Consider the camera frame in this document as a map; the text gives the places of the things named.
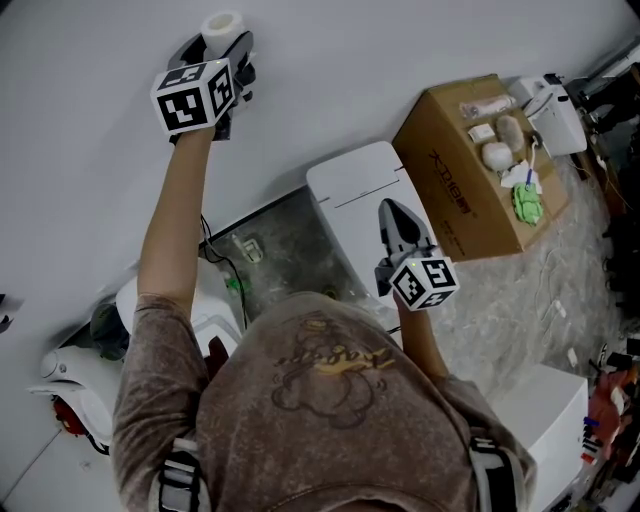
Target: wall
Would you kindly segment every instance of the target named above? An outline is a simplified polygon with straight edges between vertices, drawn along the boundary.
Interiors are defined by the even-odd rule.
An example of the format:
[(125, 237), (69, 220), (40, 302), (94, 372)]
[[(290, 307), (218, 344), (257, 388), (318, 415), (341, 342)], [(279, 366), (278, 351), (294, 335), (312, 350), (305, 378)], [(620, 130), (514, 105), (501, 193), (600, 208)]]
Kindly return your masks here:
[(259, 80), (213, 148), (219, 229), (304, 183), (309, 163), (389, 138), (419, 91), (462, 77), (584, 70), (638, 28), (624, 0), (16, 0), (0, 17), (0, 497), (55, 433), (27, 396), (40, 354), (138, 257), (171, 153), (149, 88), (218, 8), (246, 15)]

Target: white device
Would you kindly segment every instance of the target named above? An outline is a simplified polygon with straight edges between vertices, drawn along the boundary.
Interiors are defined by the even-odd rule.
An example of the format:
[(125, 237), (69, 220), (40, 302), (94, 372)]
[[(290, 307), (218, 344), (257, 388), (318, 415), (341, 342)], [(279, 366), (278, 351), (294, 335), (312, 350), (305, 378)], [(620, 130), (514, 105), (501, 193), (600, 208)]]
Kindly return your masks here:
[[(125, 284), (116, 296), (120, 319), (129, 333), (133, 330), (137, 301), (136, 277)], [(191, 323), (204, 357), (209, 355), (209, 342), (216, 336), (229, 356), (240, 343), (241, 331), (236, 312), (230, 305), (224, 278), (215, 265), (202, 259), (198, 259)], [(91, 345), (90, 339), (84, 341), (82, 344)], [(60, 396), (94, 440), (109, 446), (122, 363), (101, 358), (96, 348), (73, 344), (62, 346), (49, 352), (42, 360), (41, 376), (46, 383), (31, 386), (28, 391)]]
[(496, 133), (493, 131), (493, 128), (491, 128), (491, 125), (487, 123), (474, 126), (467, 133), (469, 134), (469, 137), (471, 137), (471, 140), (474, 144), (485, 142), (496, 136)]
[(511, 87), (533, 127), (540, 132), (552, 157), (579, 153), (587, 149), (587, 138), (567, 91), (543, 77), (522, 77)]
[(111, 444), (113, 411), (122, 361), (108, 361), (95, 348), (68, 345), (44, 356), (40, 375), (46, 384), (31, 386), (34, 395), (58, 395), (76, 413), (94, 440)]
[[(380, 261), (389, 256), (380, 239), (382, 201), (391, 199), (409, 209), (437, 244), (420, 197), (393, 146), (375, 142), (316, 165), (307, 171), (307, 184), (344, 266), (367, 294), (397, 309), (390, 293), (380, 296), (375, 275)], [(442, 257), (442, 251), (435, 248), (432, 256)]]
[(582, 469), (588, 402), (586, 379), (539, 364), (492, 404), (496, 416), (538, 465), (531, 512), (551, 505)]
[(215, 126), (235, 101), (230, 61), (212, 60), (160, 73), (151, 99), (167, 135)]
[[(138, 302), (137, 276), (125, 284), (116, 295), (116, 307), (125, 329), (132, 333), (133, 316)], [(203, 356), (209, 355), (209, 342), (220, 338), (227, 354), (238, 347), (241, 330), (238, 312), (232, 308), (231, 297), (222, 273), (213, 264), (198, 258), (198, 278), (191, 308), (191, 325)]]

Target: tape roll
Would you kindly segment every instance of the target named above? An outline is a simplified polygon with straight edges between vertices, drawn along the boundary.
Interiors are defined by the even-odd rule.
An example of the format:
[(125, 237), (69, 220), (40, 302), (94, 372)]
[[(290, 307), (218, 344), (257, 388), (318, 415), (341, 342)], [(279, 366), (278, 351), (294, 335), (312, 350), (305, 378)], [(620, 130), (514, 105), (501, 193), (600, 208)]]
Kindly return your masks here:
[(221, 11), (207, 18), (200, 33), (214, 58), (220, 58), (233, 42), (246, 32), (242, 15), (238, 11)]

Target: cable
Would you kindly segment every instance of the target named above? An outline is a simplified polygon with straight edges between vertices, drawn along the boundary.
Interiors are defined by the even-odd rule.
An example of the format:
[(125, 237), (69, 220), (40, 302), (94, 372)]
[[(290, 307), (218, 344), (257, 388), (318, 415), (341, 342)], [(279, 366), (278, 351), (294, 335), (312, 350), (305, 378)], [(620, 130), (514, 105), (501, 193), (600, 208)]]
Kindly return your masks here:
[(534, 166), (536, 164), (536, 148), (538, 147), (538, 139), (534, 137), (533, 144), (531, 144), (531, 165), (529, 169), (535, 170)]
[(604, 175), (607, 177), (607, 182), (604, 184), (605, 191), (607, 190), (607, 187), (609, 185), (611, 185), (611, 188), (613, 189), (613, 191), (618, 195), (618, 197), (620, 199), (622, 199), (622, 202), (627, 205), (627, 208), (629, 208), (629, 210), (633, 211), (633, 208), (631, 207), (631, 205), (629, 203), (627, 203), (627, 201), (625, 200), (624, 197), (622, 197), (622, 194), (620, 192), (618, 192), (618, 189), (614, 186), (613, 182), (611, 181), (611, 178), (609, 178), (609, 168), (608, 167), (604, 170)]
[[(569, 160), (567, 161), (567, 163), (568, 163), (571, 167), (573, 167), (574, 169), (577, 169), (578, 171), (582, 171), (582, 172), (586, 173), (586, 174), (587, 174), (587, 176), (588, 176), (589, 178), (593, 178), (593, 174), (591, 174), (591, 173), (590, 173), (589, 171), (587, 171), (586, 169), (583, 169), (582, 167), (578, 167), (577, 165), (575, 165), (575, 164), (571, 161), (571, 159), (569, 159)], [(596, 190), (596, 188), (598, 188), (598, 184), (597, 184), (597, 182), (595, 182), (593, 179), (592, 179), (589, 183), (590, 183), (589, 188), (590, 188), (591, 190), (595, 191), (595, 190)]]
[[(577, 165), (574, 165), (573, 162), (569, 162), (569, 165), (575, 169), (578, 169), (579, 171), (586, 172), (589, 178), (593, 177), (593, 175), (589, 171), (587, 171), (586, 169), (583, 169), (582, 167), (578, 167)], [(616, 195), (620, 199), (622, 199), (622, 202), (627, 206), (627, 208), (629, 208), (629, 210), (633, 211), (633, 207), (629, 203), (627, 203), (626, 199), (622, 197), (622, 194), (618, 191), (618, 189), (615, 187), (615, 185), (611, 181), (611, 178), (609, 177), (609, 168), (605, 166), (603, 170), (604, 170), (604, 175), (607, 177), (607, 182), (604, 184), (604, 192), (606, 192), (607, 187), (611, 185), (611, 189), (616, 193)]]
[[(233, 261), (231, 261), (226, 256), (222, 256), (221, 254), (218, 254), (216, 250), (213, 248), (213, 245), (211, 244), (211, 239), (213, 238), (213, 235), (211, 234), (211, 228), (209, 227), (209, 223), (207, 222), (207, 219), (205, 219), (204, 215), (202, 214), (200, 215), (200, 225), (202, 226), (202, 231), (204, 233), (204, 242), (206, 244), (204, 246), (204, 257), (207, 259), (209, 263), (216, 264), (222, 261), (226, 262), (231, 267), (231, 270), (233, 270), (233, 273), (236, 276), (236, 280), (238, 281), (238, 287), (240, 288), (240, 303), (242, 305), (242, 321), (244, 323), (244, 328), (246, 329), (249, 323), (247, 321), (247, 303), (246, 303), (246, 297), (244, 293), (244, 285), (242, 284), (242, 279), (240, 279), (240, 274), (238, 273), (238, 269), (234, 265)], [(218, 259), (215, 261), (209, 259), (209, 255), (207, 254), (207, 249), (210, 249), (213, 255)]]
[[(559, 250), (560, 250), (560, 247), (555, 247), (555, 248), (551, 249), (547, 253), (547, 257), (544, 260), (544, 264), (542, 265), (542, 268), (540, 269), (540, 278), (538, 280), (538, 288), (537, 288), (536, 293), (535, 293), (534, 298), (533, 298), (533, 307), (535, 308), (536, 318), (539, 316), (538, 315), (538, 294), (540, 293), (540, 290), (542, 289), (542, 283), (544, 281), (544, 270), (547, 268), (547, 263), (549, 263), (549, 258), (551, 257), (551, 255), (553, 253), (555, 253), (556, 251), (559, 251)], [(551, 299), (551, 273), (549, 274), (547, 287), (549, 289), (548, 290), (549, 291), (549, 298)], [(540, 321), (542, 321), (547, 316), (547, 312), (548, 311), (549, 311), (549, 309), (547, 308), (547, 311), (544, 313), (544, 315), (542, 316)]]
[(51, 445), (51, 443), (53, 443), (56, 440), (56, 437), (58, 437), (60, 434), (62, 433), (62, 429), (58, 430), (51, 439), (49, 439), (49, 441), (46, 442), (46, 444), (42, 447), (42, 449), (38, 452), (38, 454), (31, 460), (31, 462), (29, 463), (29, 465), (24, 468), (24, 470), (22, 471), (22, 473), (20, 473), (20, 475), (18, 476), (18, 478), (16, 479), (15, 482), (13, 482), (13, 485), (9, 488), (9, 490), (5, 493), (4, 497), (2, 498), (2, 500), (0, 501), (0, 504), (4, 505), (7, 500), (9, 499), (9, 496), (11, 496), (11, 493), (15, 490), (16, 487), (18, 487), (18, 484), (22, 481), (22, 479), (24, 478), (24, 476), (27, 474), (27, 472), (31, 469), (31, 466), (33, 466), (36, 461), (40, 458), (40, 456), (44, 453), (44, 451), (49, 448), (49, 446)]
[(542, 346), (544, 348), (546, 348), (549, 343), (551, 342), (551, 338), (549, 338), (549, 341), (547, 341), (546, 343), (544, 342), (544, 339), (547, 337), (547, 334), (549, 334), (551, 332), (551, 326), (553, 325), (553, 321), (560, 316), (559, 312), (556, 312), (555, 315), (553, 315), (553, 318), (551, 319), (551, 322), (549, 322), (549, 325), (547, 326), (547, 329), (544, 331), (544, 334), (542, 335), (542, 338), (540, 339), (540, 342), (542, 343)]
[(91, 446), (93, 446), (93, 449), (95, 451), (97, 451), (100, 455), (109, 455), (109, 447), (103, 445), (102, 443), (98, 443), (91, 434), (89, 434), (89, 432), (85, 432), (85, 436), (87, 436), (87, 439), (89, 440), (89, 442), (91, 443)]

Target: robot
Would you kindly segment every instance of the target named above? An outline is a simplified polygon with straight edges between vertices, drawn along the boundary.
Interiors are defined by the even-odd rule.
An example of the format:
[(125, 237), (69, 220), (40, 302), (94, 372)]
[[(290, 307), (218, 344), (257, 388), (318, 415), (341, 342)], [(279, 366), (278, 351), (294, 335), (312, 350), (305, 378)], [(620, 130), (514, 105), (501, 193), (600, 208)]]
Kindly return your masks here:
[(216, 127), (214, 141), (229, 140), (233, 111), (253, 98), (253, 33), (242, 33), (222, 55), (214, 55), (202, 34), (192, 37), (169, 59), (151, 99), (164, 132), (175, 144), (181, 133)]
[(375, 269), (381, 297), (393, 289), (410, 311), (420, 311), (439, 306), (460, 288), (451, 259), (434, 256), (435, 240), (409, 208), (384, 199), (378, 220), (387, 251)]

